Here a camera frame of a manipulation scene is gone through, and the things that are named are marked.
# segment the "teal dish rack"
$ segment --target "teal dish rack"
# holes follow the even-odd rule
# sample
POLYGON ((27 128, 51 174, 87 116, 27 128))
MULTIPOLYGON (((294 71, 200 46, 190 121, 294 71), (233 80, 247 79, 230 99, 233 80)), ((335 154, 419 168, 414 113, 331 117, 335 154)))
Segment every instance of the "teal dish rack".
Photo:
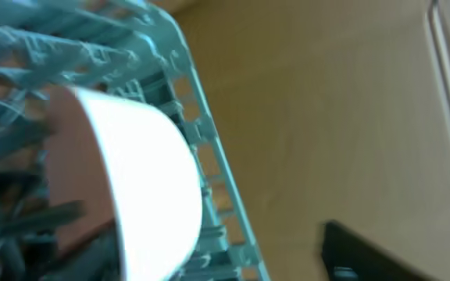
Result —
MULTIPOLYGON (((253 279, 270 280, 195 65, 174 19, 150 3, 136 0, 111 0, 94 12, 83 6, 77 0, 0 0, 0 79, 12 84, 7 96, 0 98, 0 159, 25 145, 42 141, 49 133, 32 121, 25 109, 29 98, 47 101, 47 84, 101 88, 107 94, 154 105, 185 136, 202 178, 203 220, 198 245, 171 280, 249 280, 242 274, 244 269, 254 271, 253 279), (116 11, 123 13, 113 17, 116 11), (1 64, 10 53, 22 60, 18 67, 1 64), (191 90, 180 96, 174 82, 182 79, 191 90), (189 105, 198 106, 198 118, 184 118, 184 110, 189 105), (198 157, 203 145, 212 147, 220 173, 203 172, 198 157), (215 183, 227 188, 233 208, 226 212, 218 212, 213 204, 211 186, 215 183), (223 224, 224 219, 234 216, 244 237, 239 244, 229 241, 223 224)), ((33 183, 28 184, 32 188, 23 192, 20 199, 29 194, 46 198, 41 173, 44 157, 45 151, 38 153, 30 171, 0 171, 0 189, 4 189, 3 183, 33 183)), ((60 214, 62 220, 56 223, 60 225, 78 215, 74 204, 59 207, 45 209, 33 218, 36 222, 43 218, 50 221, 60 214)), ((9 223, 15 217, 3 222, 0 219, 0 229, 6 229, 7 233, 5 239, 0 239, 0 279, 116 279, 115 269, 103 269, 116 263, 115 254, 105 254, 116 248, 113 231, 77 254, 75 266, 69 262, 68 266, 48 270, 42 262, 29 261, 21 245, 25 244, 27 249, 40 245, 36 251, 53 259, 52 232, 43 233, 39 227, 18 231, 15 227, 18 223, 9 223)))

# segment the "brown wall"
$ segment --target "brown wall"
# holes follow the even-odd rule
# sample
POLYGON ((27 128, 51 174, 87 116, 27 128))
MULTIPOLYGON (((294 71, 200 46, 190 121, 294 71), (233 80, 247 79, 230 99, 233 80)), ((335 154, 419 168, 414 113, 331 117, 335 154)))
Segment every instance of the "brown wall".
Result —
POLYGON ((339 219, 450 280, 450 119, 428 1, 208 0, 177 15, 274 280, 339 219))

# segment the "crate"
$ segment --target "crate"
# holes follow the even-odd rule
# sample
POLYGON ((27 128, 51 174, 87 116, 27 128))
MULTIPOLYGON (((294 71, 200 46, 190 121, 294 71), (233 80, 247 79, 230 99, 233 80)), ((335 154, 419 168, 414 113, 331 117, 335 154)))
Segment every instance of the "crate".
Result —
MULTIPOLYGON (((46 91, 55 84, 100 89, 154 105, 185 136, 201 173, 203 220, 195 252, 172 279, 270 280, 188 46, 171 16, 135 0, 112 0, 89 10, 84 3, 72 0, 0 0, 0 86, 7 86, 0 91, 0 160, 29 144, 39 147, 47 136, 36 108, 46 106, 46 91)), ((41 177, 44 156, 45 151, 28 151, 30 161, 23 175, 2 172, 5 163, 0 162, 0 186, 4 180, 36 183, 17 196, 10 222, 29 194, 45 201, 47 190, 41 177)), ((57 225, 77 215, 74 206, 61 207, 45 209, 48 213, 41 215, 48 218, 59 213, 62 221, 59 219, 57 225)), ((4 209, 0 198, 0 217, 7 215, 4 209)), ((36 231, 22 236, 16 231, 0 239, 2 278, 69 279, 75 275, 67 274, 78 274, 77 266, 49 272, 39 261, 29 262, 22 248, 35 244, 52 248, 52 233, 36 231)), ((75 262, 87 264, 87 272, 97 274, 95 269, 112 257, 98 258, 98 251, 114 245, 112 235, 99 237, 75 262)), ((115 279, 116 273, 105 271, 101 275, 115 279)))

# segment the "dark object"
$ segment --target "dark object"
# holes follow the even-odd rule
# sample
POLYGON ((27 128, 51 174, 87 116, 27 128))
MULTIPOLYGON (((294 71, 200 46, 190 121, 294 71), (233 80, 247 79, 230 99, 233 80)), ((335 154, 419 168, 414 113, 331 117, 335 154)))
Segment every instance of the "dark object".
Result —
POLYGON ((330 281, 433 280, 388 257, 335 221, 325 225, 321 255, 330 281))

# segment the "dish rack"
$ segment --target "dish rack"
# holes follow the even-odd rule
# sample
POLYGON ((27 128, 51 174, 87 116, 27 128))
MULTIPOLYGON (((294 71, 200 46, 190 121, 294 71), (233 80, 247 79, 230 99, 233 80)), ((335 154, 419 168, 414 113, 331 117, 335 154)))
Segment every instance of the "dish rack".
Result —
POLYGON ((202 179, 202 231, 190 260, 171 279, 270 280, 188 46, 167 13, 135 0, 93 8, 73 0, 0 0, 0 84, 11 88, 0 97, 0 279, 119 276, 112 230, 66 262, 54 260, 55 238, 47 229, 79 216, 76 202, 21 215, 30 197, 46 205, 48 195, 42 176, 46 152, 39 147, 50 132, 31 105, 45 106, 46 90, 55 84, 76 84, 158 107, 175 122, 195 156, 202 179), (198 108, 195 118, 185 115, 192 106, 198 108), (34 150, 27 153, 32 161, 25 169, 2 168, 2 160, 28 146, 34 150), (203 147, 212 149, 218 173, 204 172, 203 147), (15 184, 21 188, 8 211, 2 194, 15 184), (230 208, 218 210, 213 203, 216 184, 226 187, 230 208), (230 242, 223 224, 229 218, 238 222, 240 243, 230 242))

